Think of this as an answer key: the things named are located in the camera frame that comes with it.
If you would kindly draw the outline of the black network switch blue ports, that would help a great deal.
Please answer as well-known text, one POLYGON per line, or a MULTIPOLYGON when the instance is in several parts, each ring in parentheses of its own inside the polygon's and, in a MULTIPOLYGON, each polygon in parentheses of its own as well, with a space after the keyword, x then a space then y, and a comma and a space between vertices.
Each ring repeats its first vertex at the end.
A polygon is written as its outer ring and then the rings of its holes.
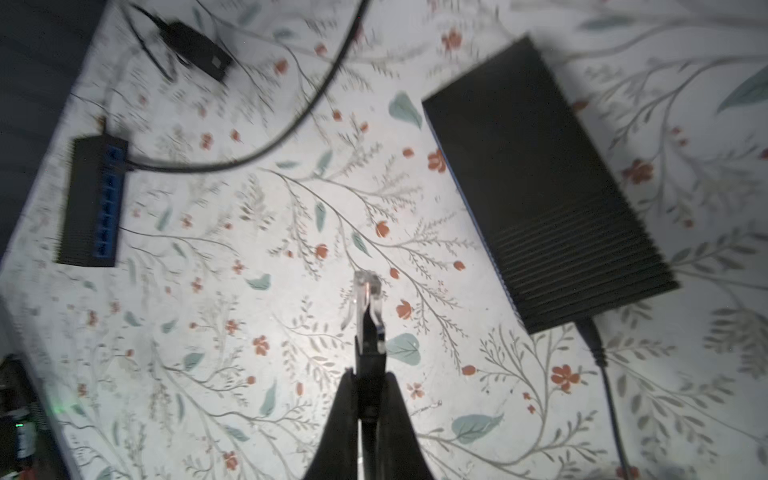
POLYGON ((77 138, 57 262, 116 265, 129 142, 107 134, 77 138))

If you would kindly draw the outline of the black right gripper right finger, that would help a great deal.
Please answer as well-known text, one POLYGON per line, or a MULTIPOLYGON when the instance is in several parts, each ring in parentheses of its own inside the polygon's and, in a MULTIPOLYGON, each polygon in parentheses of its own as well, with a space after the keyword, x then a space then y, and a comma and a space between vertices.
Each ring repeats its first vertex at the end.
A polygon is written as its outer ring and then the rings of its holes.
POLYGON ((376 474, 384 480, 433 480, 397 378, 384 376, 376 433, 376 474))

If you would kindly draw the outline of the black power adapter with cable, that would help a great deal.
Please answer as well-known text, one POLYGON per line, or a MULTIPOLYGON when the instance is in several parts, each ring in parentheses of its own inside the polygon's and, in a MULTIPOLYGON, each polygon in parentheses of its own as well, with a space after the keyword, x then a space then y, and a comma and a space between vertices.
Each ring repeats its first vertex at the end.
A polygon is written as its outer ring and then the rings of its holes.
POLYGON ((158 135, 166 125, 194 114, 204 120, 227 109, 225 83, 233 58, 222 45, 178 19, 164 18, 134 1, 117 1, 106 26, 115 27, 115 46, 99 43, 103 99, 70 98, 60 126, 74 138, 115 134, 158 135))

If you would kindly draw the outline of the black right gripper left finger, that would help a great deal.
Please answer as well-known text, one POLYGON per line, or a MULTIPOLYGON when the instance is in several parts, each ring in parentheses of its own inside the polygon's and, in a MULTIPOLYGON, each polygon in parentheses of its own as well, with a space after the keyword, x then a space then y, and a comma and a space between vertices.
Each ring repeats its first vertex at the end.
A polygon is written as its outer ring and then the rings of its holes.
POLYGON ((358 478, 358 395, 356 376, 341 377, 326 425, 304 480, 358 478))

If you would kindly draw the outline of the black ribbed network switch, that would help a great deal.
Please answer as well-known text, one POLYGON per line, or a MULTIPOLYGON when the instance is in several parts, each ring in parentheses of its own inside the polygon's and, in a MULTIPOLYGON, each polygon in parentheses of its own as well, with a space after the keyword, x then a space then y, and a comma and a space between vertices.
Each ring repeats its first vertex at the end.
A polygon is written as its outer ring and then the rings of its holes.
POLYGON ((423 109, 529 334, 678 287, 531 38, 423 109))

